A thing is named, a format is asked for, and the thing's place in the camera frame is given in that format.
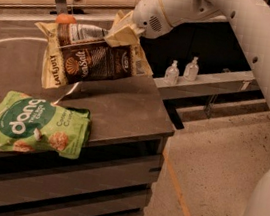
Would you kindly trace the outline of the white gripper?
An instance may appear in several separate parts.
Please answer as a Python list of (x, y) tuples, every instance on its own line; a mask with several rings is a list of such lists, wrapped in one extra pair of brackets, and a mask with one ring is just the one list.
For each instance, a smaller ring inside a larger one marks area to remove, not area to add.
[(139, 43), (142, 33), (155, 39), (183, 23), (201, 22), (219, 15), (220, 11), (207, 0), (141, 0), (133, 12), (117, 12), (104, 40), (110, 47), (130, 46)]

